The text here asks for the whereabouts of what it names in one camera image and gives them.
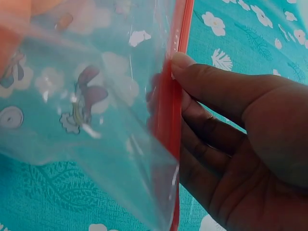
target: red zipper seal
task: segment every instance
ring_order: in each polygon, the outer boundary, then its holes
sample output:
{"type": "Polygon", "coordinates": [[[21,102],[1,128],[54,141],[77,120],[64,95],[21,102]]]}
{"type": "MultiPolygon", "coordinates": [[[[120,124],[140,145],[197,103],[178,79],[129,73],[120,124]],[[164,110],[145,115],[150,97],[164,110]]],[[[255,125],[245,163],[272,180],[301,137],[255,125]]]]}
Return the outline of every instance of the red zipper seal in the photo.
{"type": "MultiPolygon", "coordinates": [[[[158,104],[154,115],[155,137],[178,161],[180,160],[182,88],[171,77],[171,57],[177,51],[184,53],[187,51],[193,4],[194,0],[176,1],[166,60],[157,88],[158,104]]],[[[177,184],[177,198],[170,231],[177,231],[180,221],[179,181],[177,184]]]]}

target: turquoise bedsheet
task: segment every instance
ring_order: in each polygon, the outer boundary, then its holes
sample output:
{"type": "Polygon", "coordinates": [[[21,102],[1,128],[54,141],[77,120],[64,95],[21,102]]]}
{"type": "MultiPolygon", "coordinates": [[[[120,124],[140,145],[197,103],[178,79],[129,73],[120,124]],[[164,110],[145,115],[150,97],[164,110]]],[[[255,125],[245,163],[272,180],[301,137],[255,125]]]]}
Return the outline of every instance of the turquoise bedsheet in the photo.
{"type": "MultiPolygon", "coordinates": [[[[307,83],[305,0],[195,0],[188,54],[245,74],[307,83]]],[[[230,123],[224,117],[218,118],[230,123]]],[[[0,156],[0,231],[146,231],[73,162],[30,166],[0,156]]],[[[219,231],[180,188],[180,230],[219,231]]]]}

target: hand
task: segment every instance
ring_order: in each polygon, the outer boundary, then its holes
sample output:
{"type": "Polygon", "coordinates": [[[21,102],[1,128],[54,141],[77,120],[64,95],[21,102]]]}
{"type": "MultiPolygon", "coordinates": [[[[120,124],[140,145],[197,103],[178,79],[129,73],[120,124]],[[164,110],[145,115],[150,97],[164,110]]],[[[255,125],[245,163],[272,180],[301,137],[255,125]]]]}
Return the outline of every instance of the hand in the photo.
{"type": "Polygon", "coordinates": [[[185,90],[181,184],[227,230],[308,230],[308,87],[195,64],[182,53],[172,63],[185,90]]]}

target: ziplock bag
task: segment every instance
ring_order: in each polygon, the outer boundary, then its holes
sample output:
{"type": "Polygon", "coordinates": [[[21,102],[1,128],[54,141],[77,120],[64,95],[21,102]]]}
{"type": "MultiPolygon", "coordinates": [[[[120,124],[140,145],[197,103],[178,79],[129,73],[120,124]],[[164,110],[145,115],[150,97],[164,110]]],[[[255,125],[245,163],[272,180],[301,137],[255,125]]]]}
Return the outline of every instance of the ziplock bag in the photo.
{"type": "Polygon", "coordinates": [[[180,87],[169,59],[187,46],[187,5],[1,2],[0,152],[34,165],[74,160],[149,228],[176,230],[178,162],[169,152],[179,153],[180,87]],[[146,87],[161,71],[154,134],[163,145],[145,127],[146,87]]]}

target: cartoon character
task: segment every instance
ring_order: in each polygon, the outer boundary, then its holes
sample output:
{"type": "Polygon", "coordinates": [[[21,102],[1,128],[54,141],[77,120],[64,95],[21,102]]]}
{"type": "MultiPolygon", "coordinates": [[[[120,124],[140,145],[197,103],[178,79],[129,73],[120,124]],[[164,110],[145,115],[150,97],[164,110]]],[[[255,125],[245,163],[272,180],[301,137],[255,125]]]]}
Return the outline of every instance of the cartoon character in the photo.
{"type": "Polygon", "coordinates": [[[0,85],[4,88],[9,88],[14,83],[14,77],[21,81],[25,72],[20,64],[20,61],[25,57],[23,53],[17,51],[10,60],[10,63],[2,77],[0,77],[0,85]]]}
{"type": "Polygon", "coordinates": [[[88,83],[99,74],[99,69],[90,65],[82,71],[75,86],[75,98],[72,102],[72,114],[63,113],[60,122],[68,133],[80,133],[80,127],[91,123],[91,108],[108,96],[102,86],[88,86],[88,83]]]}
{"type": "Polygon", "coordinates": [[[23,122],[24,114],[18,107],[9,106],[0,112],[0,128],[19,128],[23,122]]]}
{"type": "Polygon", "coordinates": [[[131,0],[115,0],[114,6],[117,14],[123,14],[127,18],[131,7],[137,5],[132,3],[131,0]]]}

